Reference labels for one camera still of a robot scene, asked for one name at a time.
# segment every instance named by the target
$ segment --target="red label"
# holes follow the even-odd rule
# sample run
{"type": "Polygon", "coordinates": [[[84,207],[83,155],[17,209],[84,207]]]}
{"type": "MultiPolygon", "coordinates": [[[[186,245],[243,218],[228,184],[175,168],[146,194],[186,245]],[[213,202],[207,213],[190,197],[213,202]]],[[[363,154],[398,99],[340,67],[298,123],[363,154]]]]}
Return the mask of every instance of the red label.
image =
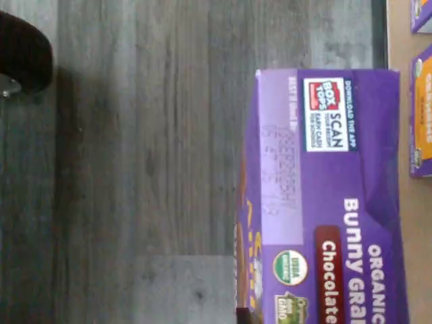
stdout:
{"type": "Polygon", "coordinates": [[[309,93],[311,110],[338,110],[340,90],[336,82],[310,83],[309,93]]]}
{"type": "Polygon", "coordinates": [[[342,248],[337,226],[320,226],[315,231],[319,322],[345,323],[342,248]]]}

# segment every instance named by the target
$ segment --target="purple cereal box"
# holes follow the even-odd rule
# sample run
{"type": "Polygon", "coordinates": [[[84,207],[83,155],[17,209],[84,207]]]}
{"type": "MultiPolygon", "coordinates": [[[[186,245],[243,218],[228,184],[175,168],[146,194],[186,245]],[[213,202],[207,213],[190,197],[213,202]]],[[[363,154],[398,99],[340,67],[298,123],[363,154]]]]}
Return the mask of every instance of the purple cereal box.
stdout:
{"type": "Polygon", "coordinates": [[[410,175],[432,176],[432,47],[411,62],[410,175]]]}
{"type": "Polygon", "coordinates": [[[432,32],[431,0],[411,0],[411,32],[432,32]]]}
{"type": "Polygon", "coordinates": [[[235,229],[238,324],[407,324],[399,73],[263,70],[235,229]]]}

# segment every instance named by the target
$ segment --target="bunny grahams box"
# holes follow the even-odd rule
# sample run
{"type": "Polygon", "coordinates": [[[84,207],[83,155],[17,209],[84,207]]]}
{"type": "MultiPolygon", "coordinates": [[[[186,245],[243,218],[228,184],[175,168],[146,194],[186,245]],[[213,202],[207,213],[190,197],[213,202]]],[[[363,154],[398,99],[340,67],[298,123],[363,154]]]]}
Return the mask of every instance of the bunny grahams box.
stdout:
{"type": "Polygon", "coordinates": [[[235,230],[238,324],[409,323],[399,73],[263,70],[235,230]]]}
{"type": "Polygon", "coordinates": [[[432,47],[411,62],[410,175],[432,176],[432,47]]]}

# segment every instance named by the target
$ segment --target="gray wooden floor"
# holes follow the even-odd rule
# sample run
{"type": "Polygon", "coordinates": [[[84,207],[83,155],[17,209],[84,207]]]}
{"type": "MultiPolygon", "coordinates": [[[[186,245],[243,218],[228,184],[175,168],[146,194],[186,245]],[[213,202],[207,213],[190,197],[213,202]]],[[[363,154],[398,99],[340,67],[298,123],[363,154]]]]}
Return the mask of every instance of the gray wooden floor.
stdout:
{"type": "Polygon", "coordinates": [[[254,70],[371,67],[371,2],[0,8],[46,32],[59,66],[42,97],[0,104],[2,302],[56,323],[233,323],[254,70]]]}

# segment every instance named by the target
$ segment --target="box tops logo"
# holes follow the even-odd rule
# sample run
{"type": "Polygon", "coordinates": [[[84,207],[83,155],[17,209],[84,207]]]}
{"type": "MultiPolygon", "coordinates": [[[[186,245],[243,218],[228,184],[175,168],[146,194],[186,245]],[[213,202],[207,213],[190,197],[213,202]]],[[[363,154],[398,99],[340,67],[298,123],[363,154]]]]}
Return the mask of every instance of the box tops logo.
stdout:
{"type": "Polygon", "coordinates": [[[340,89],[337,82],[322,81],[309,83],[310,110],[338,110],[340,89]]]}

